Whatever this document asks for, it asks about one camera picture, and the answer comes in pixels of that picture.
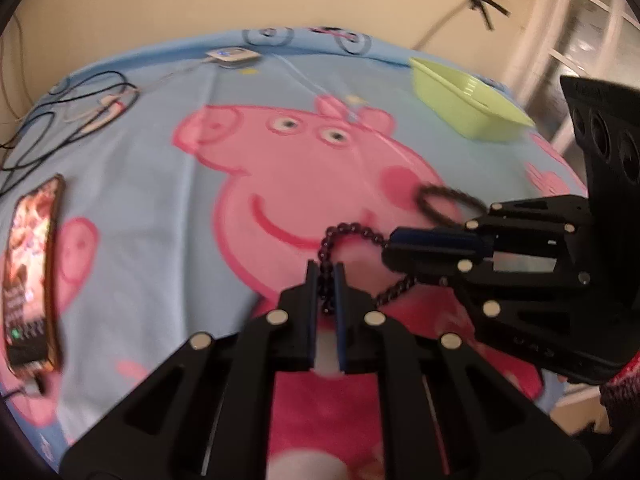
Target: peppa pig tablecloth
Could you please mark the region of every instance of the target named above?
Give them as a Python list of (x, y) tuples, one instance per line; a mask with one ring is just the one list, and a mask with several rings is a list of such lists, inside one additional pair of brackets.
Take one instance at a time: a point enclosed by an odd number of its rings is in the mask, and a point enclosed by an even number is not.
[[(202, 61), (224, 46), (263, 58), (238, 69)], [(411, 56), (427, 57), (336, 28), (238, 30), (101, 61), (41, 98), (66, 102), (44, 106), (54, 119), (30, 156), (60, 143), (123, 78), (141, 89), (135, 104), (114, 104), (125, 114), (47, 159), (0, 203), (4, 244), (20, 195), (54, 173), (68, 183), (55, 254), (65, 366), (47, 377), (46, 398), (9, 403), (53, 468), (191, 333), (225, 336), (257, 302), (259, 312), (272, 308), (303, 280), (329, 225), (359, 221), (387, 234), (428, 227), (412, 200), (420, 182), (486, 203), (585, 193), (534, 131), (508, 144), (459, 136), (414, 97)], [(44, 127), (25, 130), (9, 166)], [(446, 200), (434, 204), (470, 216)], [(364, 242), (335, 257), (369, 292), (398, 278)], [(386, 311), (425, 336), (460, 333), (544, 410), (562, 392), (552, 374), (475, 342), (446, 288), (419, 286)], [(270, 478), (380, 478), (376, 381), (338, 372), (329, 322), (318, 346), (316, 370), (277, 377)], [(0, 382), (4, 392), (17, 385), (4, 360)]]

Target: phone screen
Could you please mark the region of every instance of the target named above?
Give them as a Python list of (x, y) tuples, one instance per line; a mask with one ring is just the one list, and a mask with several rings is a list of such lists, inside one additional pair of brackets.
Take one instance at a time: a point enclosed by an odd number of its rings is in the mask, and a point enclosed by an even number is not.
[(2, 304), (7, 361), (13, 370), (42, 368), (49, 355), (46, 257), (60, 185), (54, 178), (23, 196), (9, 232)]

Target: smartphone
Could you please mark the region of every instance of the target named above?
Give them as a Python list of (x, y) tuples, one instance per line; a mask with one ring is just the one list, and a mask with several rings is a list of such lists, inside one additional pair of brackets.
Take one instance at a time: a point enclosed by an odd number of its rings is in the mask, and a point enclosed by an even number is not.
[(4, 255), (2, 319), (9, 370), (19, 378), (60, 367), (53, 305), (54, 234), (64, 178), (20, 197)]

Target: silver screw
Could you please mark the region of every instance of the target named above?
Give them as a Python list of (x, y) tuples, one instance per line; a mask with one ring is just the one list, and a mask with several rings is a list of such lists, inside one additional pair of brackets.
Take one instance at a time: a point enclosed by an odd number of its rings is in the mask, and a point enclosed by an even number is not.
[(586, 270), (583, 270), (578, 273), (578, 281), (583, 285), (589, 285), (591, 283), (591, 275)]
[(457, 350), (462, 346), (462, 339), (458, 334), (448, 333), (440, 338), (440, 344), (447, 350)]
[(482, 311), (487, 317), (498, 317), (500, 316), (500, 303), (494, 300), (485, 301)]
[(474, 264), (471, 262), (471, 260), (460, 260), (458, 262), (458, 270), (460, 272), (469, 272), (473, 268)]
[(378, 310), (372, 310), (364, 315), (364, 322), (369, 326), (380, 326), (386, 321), (386, 316)]
[(286, 323), (287, 319), (289, 319), (289, 314), (279, 308), (271, 310), (270, 313), (267, 314), (267, 323), (271, 325), (281, 325)]
[(189, 344), (194, 350), (202, 350), (212, 343), (213, 339), (205, 332), (198, 332), (189, 339)]

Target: white electronic device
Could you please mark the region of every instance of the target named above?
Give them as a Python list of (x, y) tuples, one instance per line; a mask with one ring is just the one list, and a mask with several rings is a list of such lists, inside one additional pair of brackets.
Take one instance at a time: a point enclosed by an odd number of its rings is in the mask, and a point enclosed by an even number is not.
[(235, 68), (252, 64), (262, 57), (262, 54), (242, 48), (240, 46), (230, 46), (209, 50), (207, 56), (215, 60), (220, 66), (225, 68)]

